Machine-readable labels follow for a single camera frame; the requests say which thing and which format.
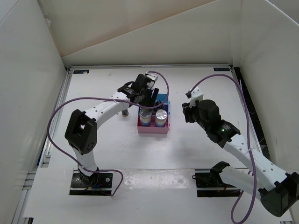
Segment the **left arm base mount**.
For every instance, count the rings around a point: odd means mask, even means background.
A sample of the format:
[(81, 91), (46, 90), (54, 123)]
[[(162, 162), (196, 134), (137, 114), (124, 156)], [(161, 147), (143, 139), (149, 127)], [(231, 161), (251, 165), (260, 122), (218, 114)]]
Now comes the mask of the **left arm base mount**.
[(73, 171), (69, 195), (109, 196), (112, 194), (113, 173), (95, 173), (85, 178), (78, 170)]

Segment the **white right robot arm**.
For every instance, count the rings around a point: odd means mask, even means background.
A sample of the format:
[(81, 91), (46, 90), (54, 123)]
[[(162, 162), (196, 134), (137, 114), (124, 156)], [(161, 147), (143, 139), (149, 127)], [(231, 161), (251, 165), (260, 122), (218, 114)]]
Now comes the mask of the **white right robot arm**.
[(287, 173), (268, 160), (256, 148), (249, 148), (245, 137), (233, 124), (225, 121), (212, 100), (183, 103), (187, 123), (197, 123), (208, 138), (237, 158), (253, 175), (242, 173), (221, 161), (210, 169), (209, 177), (201, 180), (214, 186), (229, 184), (258, 199), (272, 215), (281, 217), (299, 199), (299, 175)]

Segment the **small black-lid pepper bottle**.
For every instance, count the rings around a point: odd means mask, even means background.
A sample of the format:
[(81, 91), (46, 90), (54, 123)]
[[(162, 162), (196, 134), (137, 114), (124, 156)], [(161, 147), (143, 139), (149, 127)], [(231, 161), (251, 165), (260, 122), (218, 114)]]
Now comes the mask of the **small black-lid pepper bottle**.
[(121, 114), (123, 117), (127, 117), (129, 115), (128, 109), (122, 110)]

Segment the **silver-lid shaker bottle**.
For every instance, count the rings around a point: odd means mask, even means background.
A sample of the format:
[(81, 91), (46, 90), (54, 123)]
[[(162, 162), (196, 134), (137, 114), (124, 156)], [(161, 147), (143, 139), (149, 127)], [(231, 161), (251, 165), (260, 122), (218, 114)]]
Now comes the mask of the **silver-lid shaker bottle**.
[(160, 109), (160, 110), (156, 111), (155, 126), (156, 127), (164, 127), (166, 124), (167, 117), (168, 117), (168, 113), (166, 110)]
[(142, 108), (139, 112), (140, 123), (142, 126), (150, 126), (152, 112), (151, 110)]

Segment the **black-cap spice jar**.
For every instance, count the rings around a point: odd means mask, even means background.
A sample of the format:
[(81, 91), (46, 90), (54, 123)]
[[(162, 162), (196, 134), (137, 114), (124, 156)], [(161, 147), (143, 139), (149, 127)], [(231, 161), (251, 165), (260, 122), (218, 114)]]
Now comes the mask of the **black-cap spice jar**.
[(154, 106), (155, 106), (154, 111), (164, 110), (164, 104), (160, 100), (156, 101)]

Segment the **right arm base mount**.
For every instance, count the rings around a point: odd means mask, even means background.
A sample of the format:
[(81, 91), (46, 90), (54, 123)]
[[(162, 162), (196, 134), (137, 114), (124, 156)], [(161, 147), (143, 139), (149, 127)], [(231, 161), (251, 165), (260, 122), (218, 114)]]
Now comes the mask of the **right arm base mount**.
[(192, 175), (192, 179), (196, 182), (197, 197), (199, 198), (238, 197), (241, 193), (241, 190), (233, 185), (213, 180), (209, 172), (197, 172)]

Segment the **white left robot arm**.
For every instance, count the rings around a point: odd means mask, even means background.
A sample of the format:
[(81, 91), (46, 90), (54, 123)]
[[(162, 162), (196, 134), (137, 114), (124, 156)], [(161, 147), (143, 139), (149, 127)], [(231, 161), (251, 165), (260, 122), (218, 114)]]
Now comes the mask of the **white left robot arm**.
[(72, 112), (65, 138), (73, 148), (79, 162), (78, 170), (82, 182), (92, 187), (98, 181), (98, 170), (93, 149), (97, 144), (97, 130), (106, 121), (132, 105), (149, 109), (154, 106), (159, 89), (154, 88), (158, 75), (147, 72), (139, 74), (132, 84), (125, 84), (108, 99), (85, 111), (76, 109)]

